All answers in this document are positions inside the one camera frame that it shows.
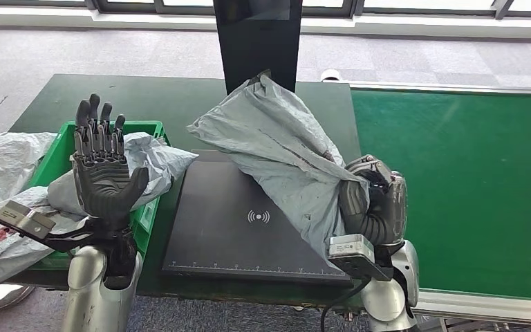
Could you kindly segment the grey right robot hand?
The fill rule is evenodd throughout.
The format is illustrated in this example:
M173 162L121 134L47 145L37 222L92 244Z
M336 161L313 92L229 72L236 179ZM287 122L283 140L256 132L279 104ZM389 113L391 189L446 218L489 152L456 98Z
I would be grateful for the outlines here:
M407 184L403 175L370 154L351 161L346 170L366 182L344 181L339 207L345 231L361 234L374 246L403 242L407 222Z

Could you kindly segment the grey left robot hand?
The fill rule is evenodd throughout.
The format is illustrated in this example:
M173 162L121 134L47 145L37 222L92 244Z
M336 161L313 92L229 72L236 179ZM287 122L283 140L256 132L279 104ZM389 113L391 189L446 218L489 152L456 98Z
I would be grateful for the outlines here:
M72 155L80 207L108 230L129 226L129 215L149 182L146 167L129 170L124 154L125 117L111 122L112 105L92 93L81 100L75 115Z

